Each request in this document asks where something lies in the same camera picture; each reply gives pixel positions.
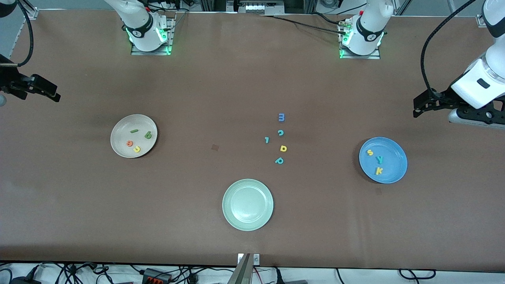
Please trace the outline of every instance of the white floor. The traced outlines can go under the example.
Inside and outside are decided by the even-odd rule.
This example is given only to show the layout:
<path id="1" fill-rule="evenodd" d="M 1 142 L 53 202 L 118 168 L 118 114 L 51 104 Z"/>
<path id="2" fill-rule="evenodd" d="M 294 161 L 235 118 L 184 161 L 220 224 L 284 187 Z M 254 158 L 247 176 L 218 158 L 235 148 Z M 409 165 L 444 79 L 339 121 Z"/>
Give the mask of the white floor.
<path id="1" fill-rule="evenodd" d="M 17 263 L 17 264 L 7 264 L 0 266 L 0 269 L 8 268 L 12 271 L 14 277 L 26 276 L 26 274 L 36 265 L 37 263 Z M 108 265 L 110 270 L 108 274 L 112 278 L 115 284 L 123 282 L 133 282 L 134 284 L 142 283 L 142 275 L 133 270 L 128 265 Z M 178 269 L 177 266 L 143 266 L 136 265 L 137 269 L 152 268 L 158 271 L 170 271 Z M 277 280 L 277 274 L 275 269 L 270 267 L 261 267 L 259 270 L 264 269 L 266 271 L 261 271 L 260 276 L 262 278 L 262 283 L 267 284 L 272 281 Z M 60 268 L 53 264 L 44 264 L 39 267 L 34 279 L 42 282 L 42 284 L 50 283 L 53 284 L 60 273 Z M 336 270 L 332 268 L 280 268 L 283 280 L 295 281 L 295 280 L 306 280 L 308 284 L 341 284 L 338 280 Z M 431 272 L 426 271 L 415 271 L 419 277 L 428 276 Z M 204 270 L 198 274 L 198 284 L 217 284 L 217 283 L 227 283 L 230 275 L 230 271 L 214 271 L 214 270 Z M 340 274 L 342 280 L 345 284 L 405 284 L 412 283 L 415 284 L 414 280 L 406 280 L 400 277 L 398 270 L 386 270 L 386 269 L 340 269 Z M 95 275 L 89 268 L 79 270 L 77 273 L 78 277 L 83 281 L 84 284 L 92 284 L 96 282 L 97 275 Z M 9 283 L 9 273 L 6 271 L 0 272 L 0 284 Z M 65 277 L 60 277 L 60 283 L 65 283 Z M 451 272 L 451 271 L 438 271 L 436 276 L 430 280 L 420 280 L 420 284 L 477 284 L 477 283 L 495 283 L 503 284 L 505 283 L 504 273 L 491 273 L 491 272 Z M 105 277 L 100 277 L 98 284 L 110 284 Z M 253 275 L 252 284 L 260 284 L 260 281 L 256 275 Z"/>

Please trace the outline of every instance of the plate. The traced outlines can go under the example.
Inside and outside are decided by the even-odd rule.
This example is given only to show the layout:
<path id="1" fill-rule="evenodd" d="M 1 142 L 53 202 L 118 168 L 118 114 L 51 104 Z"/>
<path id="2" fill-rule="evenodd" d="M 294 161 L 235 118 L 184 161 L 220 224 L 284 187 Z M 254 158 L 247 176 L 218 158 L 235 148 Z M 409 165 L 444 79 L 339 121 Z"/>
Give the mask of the plate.
<path id="1" fill-rule="evenodd" d="M 395 141 L 385 137 L 375 137 L 366 141 L 361 147 L 360 165 L 365 174 L 374 181 L 394 183 L 407 172 L 407 156 Z M 382 173 L 377 174 L 377 168 L 381 168 Z"/>
<path id="2" fill-rule="evenodd" d="M 224 193 L 223 214 L 228 223 L 242 231 L 263 227 L 274 212 L 268 187 L 255 179 L 241 179 Z"/>
<path id="3" fill-rule="evenodd" d="M 144 136 L 151 131 L 151 139 Z M 114 152 L 124 158 L 137 158 L 147 154 L 155 145 L 158 138 L 158 129 L 155 122 L 143 114 L 132 114 L 121 119 L 112 129 L 111 146 Z M 126 143 L 133 141 L 133 146 L 128 147 Z M 133 149 L 139 146 L 140 152 Z"/>

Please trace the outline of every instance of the tabletop surface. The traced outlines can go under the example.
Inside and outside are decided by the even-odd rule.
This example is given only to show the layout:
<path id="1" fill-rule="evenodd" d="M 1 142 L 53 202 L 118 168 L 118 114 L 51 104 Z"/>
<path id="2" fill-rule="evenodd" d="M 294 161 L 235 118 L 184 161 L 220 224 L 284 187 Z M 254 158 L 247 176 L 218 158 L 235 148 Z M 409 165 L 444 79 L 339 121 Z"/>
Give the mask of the tabletop surface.
<path id="1" fill-rule="evenodd" d="M 380 60 L 346 60 L 332 33 L 188 14 L 172 55 L 150 57 L 129 55 L 114 11 L 41 11 L 20 72 L 54 82 L 62 98 L 7 95 L 0 109 L 2 258 L 234 265 L 255 252 L 264 266 L 502 269 L 505 132 L 450 124 L 443 110 L 412 117 L 425 90 L 420 51 L 441 21 L 392 18 Z M 27 38 L 25 28 L 13 61 Z M 447 88 L 491 43 L 475 19 L 450 21 L 427 50 L 432 86 Z M 125 159 L 110 134 L 135 113 L 159 136 Z M 407 155 L 397 183 L 359 169 L 357 151 L 375 136 Z M 221 208 L 243 178 L 275 202 L 251 232 Z"/>

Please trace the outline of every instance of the blue plate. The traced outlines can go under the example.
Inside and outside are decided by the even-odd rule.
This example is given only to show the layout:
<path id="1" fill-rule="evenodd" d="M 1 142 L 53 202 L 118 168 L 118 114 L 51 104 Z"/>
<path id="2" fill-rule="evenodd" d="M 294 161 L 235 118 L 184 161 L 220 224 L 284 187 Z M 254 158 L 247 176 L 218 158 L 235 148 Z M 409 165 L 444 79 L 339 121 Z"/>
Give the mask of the blue plate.
<path id="1" fill-rule="evenodd" d="M 399 181 L 407 172 L 407 156 L 395 141 L 375 137 L 361 147 L 360 165 L 365 174 L 374 181 L 393 183 Z M 377 174 L 377 168 L 381 168 L 382 173 Z"/>

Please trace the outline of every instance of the light green plate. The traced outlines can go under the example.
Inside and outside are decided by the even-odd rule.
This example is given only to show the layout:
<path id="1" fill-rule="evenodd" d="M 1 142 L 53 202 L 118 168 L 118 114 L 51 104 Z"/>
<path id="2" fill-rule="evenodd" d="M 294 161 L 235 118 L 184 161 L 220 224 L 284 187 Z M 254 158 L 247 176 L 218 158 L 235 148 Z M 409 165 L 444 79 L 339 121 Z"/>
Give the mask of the light green plate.
<path id="1" fill-rule="evenodd" d="M 263 227 L 274 212 L 268 187 L 255 179 L 241 179 L 224 193 L 223 214 L 228 223 L 242 231 Z"/>

